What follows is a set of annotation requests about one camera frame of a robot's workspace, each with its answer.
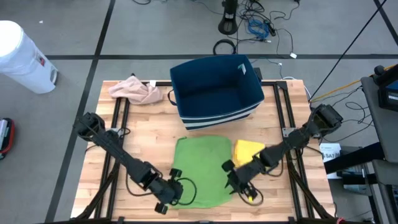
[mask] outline yellow sponge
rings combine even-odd
[[[265,148],[265,144],[246,140],[237,140],[233,162],[236,167],[240,167],[252,161],[253,155]]]

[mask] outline black stand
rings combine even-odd
[[[325,162],[325,170],[327,174],[331,174],[339,170],[371,162],[374,159],[384,159],[384,153],[379,142]]]

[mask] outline green cloth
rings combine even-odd
[[[227,173],[221,165],[231,159],[232,143],[222,136],[180,138],[177,141],[173,168],[182,170],[182,177],[192,179],[197,186],[197,196],[190,205],[174,208],[211,208],[232,199],[231,187],[225,188]],[[191,201],[195,189],[191,182],[181,180],[182,203]]]

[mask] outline trash can lid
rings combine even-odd
[[[0,21],[0,60],[18,48],[24,31],[16,22]]]

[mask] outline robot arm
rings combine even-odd
[[[223,164],[228,172],[227,185],[232,186],[232,194],[237,192],[248,198],[256,198],[257,192],[250,181],[258,174],[268,174],[278,166],[285,152],[305,147],[313,136],[330,134],[341,126],[343,118],[330,106],[316,107],[308,121],[298,129],[292,131],[287,138],[275,146],[269,146],[253,156],[253,160],[237,169],[232,161]]]
[[[176,177],[181,176],[181,171],[172,169],[171,179],[165,180],[162,174],[149,162],[142,162],[133,158],[118,144],[119,135],[113,130],[106,131],[104,121],[95,113],[86,113],[79,118],[73,126],[79,137],[86,141],[93,141],[111,154],[120,164],[126,167],[126,172],[143,190],[150,190],[160,203],[156,205],[155,211],[166,214],[165,204],[177,204],[181,198],[183,187]]]

